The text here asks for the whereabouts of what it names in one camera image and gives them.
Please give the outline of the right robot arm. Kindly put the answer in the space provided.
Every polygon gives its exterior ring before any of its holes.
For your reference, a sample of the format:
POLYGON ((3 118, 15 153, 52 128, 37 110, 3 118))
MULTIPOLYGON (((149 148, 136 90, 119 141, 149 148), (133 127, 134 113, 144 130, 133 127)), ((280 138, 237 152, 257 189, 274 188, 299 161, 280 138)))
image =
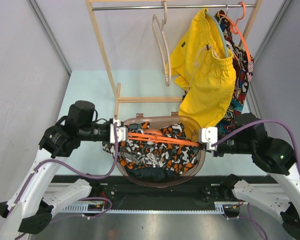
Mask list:
POLYGON ((225 154, 251 155, 252 162, 272 177, 287 195, 287 199, 274 197, 254 188, 247 181, 230 174, 222 187, 225 192, 243 200, 275 218, 294 239, 300 240, 300 155, 292 131, 282 122, 292 143, 268 135, 266 120, 244 113, 234 120, 234 131, 208 144, 214 156, 225 154))

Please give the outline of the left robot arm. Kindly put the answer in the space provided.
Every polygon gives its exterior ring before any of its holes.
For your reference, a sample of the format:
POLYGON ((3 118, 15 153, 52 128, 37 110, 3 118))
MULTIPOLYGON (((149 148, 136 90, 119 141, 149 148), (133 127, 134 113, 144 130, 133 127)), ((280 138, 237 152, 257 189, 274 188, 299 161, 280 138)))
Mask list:
POLYGON ((99 123, 95 105, 78 100, 69 107, 68 114, 49 127, 39 142, 39 149, 22 184, 7 202, 0 202, 0 216, 5 223, 0 240, 19 240, 24 235, 36 235, 44 230, 64 208, 77 201, 91 200, 91 180, 105 179, 114 170, 118 158, 115 151, 110 170, 103 175, 78 171, 66 163, 81 142, 102 142, 118 145, 127 140, 123 122, 111 118, 99 123), (61 191, 46 194, 56 172, 63 166, 80 179, 61 191))

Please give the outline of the orange black camouflage shorts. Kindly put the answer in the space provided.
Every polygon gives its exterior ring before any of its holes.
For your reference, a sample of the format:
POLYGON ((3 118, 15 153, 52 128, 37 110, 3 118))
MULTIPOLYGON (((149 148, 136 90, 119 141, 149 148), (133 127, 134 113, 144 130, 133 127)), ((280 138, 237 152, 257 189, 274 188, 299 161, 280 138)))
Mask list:
MULTIPOLYGON (((150 130, 150 124, 151 122, 146 121, 128 124, 125 127, 129 132, 143 134, 144 130, 150 130)), ((157 131, 160 131, 164 137, 190 141, 182 123, 171 124, 157 131)), ((176 176, 181 176, 198 164, 200 159, 198 154, 199 149, 193 146, 128 139, 126 142, 118 143, 117 162, 125 170, 126 168, 130 170, 162 168, 174 171, 176 176)))

